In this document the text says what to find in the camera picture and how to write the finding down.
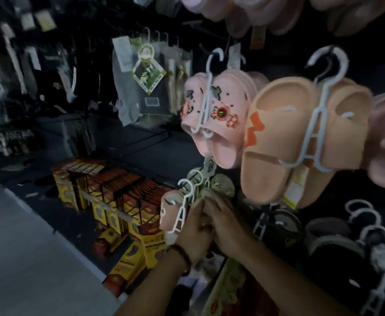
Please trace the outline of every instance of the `hand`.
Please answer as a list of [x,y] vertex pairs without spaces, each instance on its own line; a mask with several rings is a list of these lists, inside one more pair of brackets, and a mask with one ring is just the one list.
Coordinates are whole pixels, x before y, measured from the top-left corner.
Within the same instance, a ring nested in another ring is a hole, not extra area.
[[213,239],[211,221],[209,217],[202,216],[203,209],[202,198],[191,205],[184,227],[175,242],[185,250],[193,266],[206,255]]
[[214,240],[225,255],[239,260],[241,251],[256,239],[251,229],[238,221],[229,199],[213,190],[210,193],[211,197],[205,197],[204,208],[213,221]]

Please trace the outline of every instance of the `forearm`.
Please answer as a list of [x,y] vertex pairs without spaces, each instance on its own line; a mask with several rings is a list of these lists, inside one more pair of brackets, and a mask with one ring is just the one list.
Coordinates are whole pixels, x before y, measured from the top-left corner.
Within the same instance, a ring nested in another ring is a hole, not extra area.
[[186,270],[179,253],[168,251],[114,316],[162,316],[174,288]]
[[286,316],[354,315],[262,243],[251,241],[246,244],[239,261]]

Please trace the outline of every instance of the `bracelet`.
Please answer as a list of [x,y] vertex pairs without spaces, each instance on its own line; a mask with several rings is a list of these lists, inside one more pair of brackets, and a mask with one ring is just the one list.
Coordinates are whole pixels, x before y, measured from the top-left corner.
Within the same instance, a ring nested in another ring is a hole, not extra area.
[[182,276],[188,276],[191,272],[191,268],[192,268],[192,264],[191,264],[191,260],[190,260],[190,257],[188,256],[188,254],[186,253],[186,251],[181,247],[179,246],[178,244],[173,244],[173,245],[170,245],[168,247],[168,249],[166,250],[166,252],[168,252],[169,250],[175,250],[179,253],[179,255],[182,256],[182,258],[184,259],[186,265],[187,265],[187,269],[186,271],[182,274]]

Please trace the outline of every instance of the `person's right hand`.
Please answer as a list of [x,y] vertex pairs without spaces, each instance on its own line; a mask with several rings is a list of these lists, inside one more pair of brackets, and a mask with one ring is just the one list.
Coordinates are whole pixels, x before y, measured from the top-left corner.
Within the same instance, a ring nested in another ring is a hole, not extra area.
[[232,203],[213,190],[210,193],[211,197],[204,199],[204,212],[213,221],[214,240],[225,255],[239,260],[241,251],[256,239],[251,229],[238,221]]

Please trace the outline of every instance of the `floor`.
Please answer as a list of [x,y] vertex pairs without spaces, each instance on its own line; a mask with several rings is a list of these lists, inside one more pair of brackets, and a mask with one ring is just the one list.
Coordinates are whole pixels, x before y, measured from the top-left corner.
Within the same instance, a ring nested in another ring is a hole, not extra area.
[[0,316],[107,316],[119,305],[60,236],[0,185]]

